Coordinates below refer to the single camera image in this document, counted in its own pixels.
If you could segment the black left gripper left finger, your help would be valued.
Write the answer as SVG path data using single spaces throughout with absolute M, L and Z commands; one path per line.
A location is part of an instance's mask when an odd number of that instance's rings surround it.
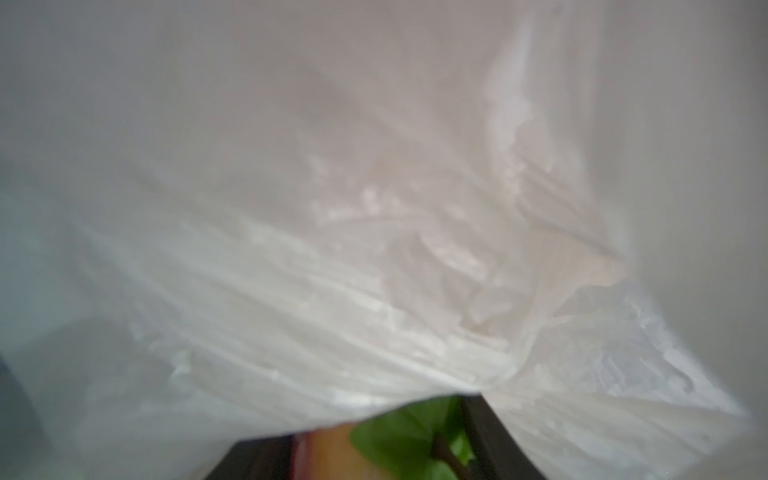
M 205 480 L 289 480 L 293 437 L 236 443 Z

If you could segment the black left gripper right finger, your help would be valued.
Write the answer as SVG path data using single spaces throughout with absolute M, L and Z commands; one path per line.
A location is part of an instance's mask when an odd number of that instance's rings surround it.
M 469 462 L 473 479 L 546 480 L 483 396 L 464 396 L 460 405 L 475 456 Z

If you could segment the red fake strawberry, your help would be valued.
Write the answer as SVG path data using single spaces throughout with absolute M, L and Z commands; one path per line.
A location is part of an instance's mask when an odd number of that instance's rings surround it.
M 292 479 L 478 479 L 458 396 L 293 438 Z

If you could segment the white lemon print plastic bag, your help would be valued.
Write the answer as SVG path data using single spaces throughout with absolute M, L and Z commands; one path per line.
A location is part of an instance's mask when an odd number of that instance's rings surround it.
M 5 1 L 48 477 L 482 393 L 552 479 L 767 475 L 763 1 Z

